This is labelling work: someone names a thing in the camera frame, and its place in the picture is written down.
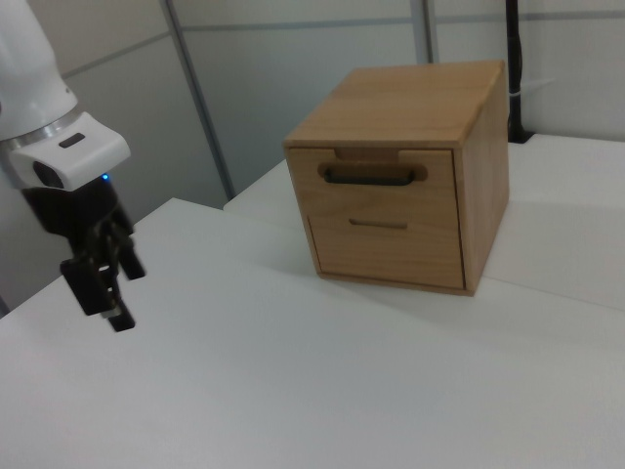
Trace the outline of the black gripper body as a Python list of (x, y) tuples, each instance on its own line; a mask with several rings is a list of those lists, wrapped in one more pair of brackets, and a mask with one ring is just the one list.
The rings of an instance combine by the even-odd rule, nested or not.
[(98, 249), (109, 235), (134, 232), (111, 181), (102, 177), (73, 192), (31, 188), (21, 194), (43, 229), (65, 237), (73, 252)]

